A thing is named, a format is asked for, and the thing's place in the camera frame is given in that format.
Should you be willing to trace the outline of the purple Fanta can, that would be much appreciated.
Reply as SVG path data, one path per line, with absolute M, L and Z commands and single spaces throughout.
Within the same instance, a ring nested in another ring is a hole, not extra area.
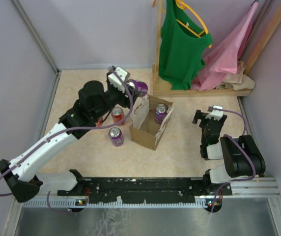
M 161 124 L 164 118 L 167 116 L 167 106 L 165 104 L 158 104 L 155 108 L 155 122 Z
M 148 85 L 145 82 L 129 79 L 126 84 L 132 87 L 135 93 L 139 94 L 139 97 L 144 97 L 148 93 Z
M 115 147 L 119 147 L 124 143 L 122 131 L 118 127 L 113 127 L 109 130 L 108 136 Z

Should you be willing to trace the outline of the burlap canvas bag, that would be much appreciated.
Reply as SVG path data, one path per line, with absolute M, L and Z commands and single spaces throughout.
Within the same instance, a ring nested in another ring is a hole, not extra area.
M 158 105 L 165 105 L 165 117 L 156 119 Z M 152 95 L 141 100 L 131 114 L 131 140 L 145 148 L 156 150 L 173 112 L 173 103 Z

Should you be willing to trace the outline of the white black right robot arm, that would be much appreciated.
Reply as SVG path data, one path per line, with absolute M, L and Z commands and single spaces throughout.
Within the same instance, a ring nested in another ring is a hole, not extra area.
M 196 110 L 192 123 L 200 120 L 201 143 L 200 155 L 204 160 L 222 160 L 224 163 L 214 169 L 209 169 L 203 175 L 203 190 L 207 194 L 215 194 L 220 185 L 232 181 L 252 180 L 256 176 L 265 174 L 265 160 L 259 151 L 253 137 L 242 133 L 233 138 L 228 134 L 220 136 L 225 112 L 241 114 L 224 110 L 223 107 L 209 107 L 209 113 Z

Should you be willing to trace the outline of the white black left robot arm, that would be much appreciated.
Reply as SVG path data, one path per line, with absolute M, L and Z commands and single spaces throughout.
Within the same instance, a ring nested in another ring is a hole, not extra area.
M 97 120 L 116 105 L 132 109 L 141 94 L 132 79 L 122 81 L 110 75 L 107 85 L 108 89 L 104 90 L 99 81 L 87 82 L 79 90 L 73 107 L 42 139 L 18 157 L 0 161 L 0 178 L 5 180 L 17 202 L 27 202 L 39 193 L 80 195 L 85 191 L 85 182 L 76 170 L 55 174 L 42 174 L 39 170 L 88 131 L 96 130 Z

